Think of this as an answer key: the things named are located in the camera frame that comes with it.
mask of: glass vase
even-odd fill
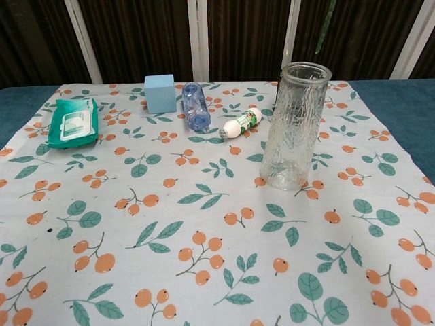
[[[307,180],[331,71],[310,62],[282,69],[261,177],[271,186],[293,190]]]

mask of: bottle label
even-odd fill
[[[240,132],[243,134],[249,128],[255,126],[257,124],[257,116],[251,111],[247,110],[242,113],[240,117],[234,119],[240,126]]]

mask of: table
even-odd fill
[[[0,158],[0,321],[429,322],[435,189],[358,93],[330,83],[308,185],[283,192],[258,176],[276,84],[203,88],[202,134],[180,103],[149,115],[140,84],[61,86],[17,132]],[[88,97],[99,141],[49,149],[55,100]],[[250,105],[258,127],[222,142]]]

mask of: wet wipes package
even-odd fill
[[[85,145],[98,137],[97,104],[87,100],[57,100],[48,146],[67,148]]]

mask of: light blue cube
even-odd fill
[[[173,75],[146,76],[144,88],[149,113],[177,111]]]

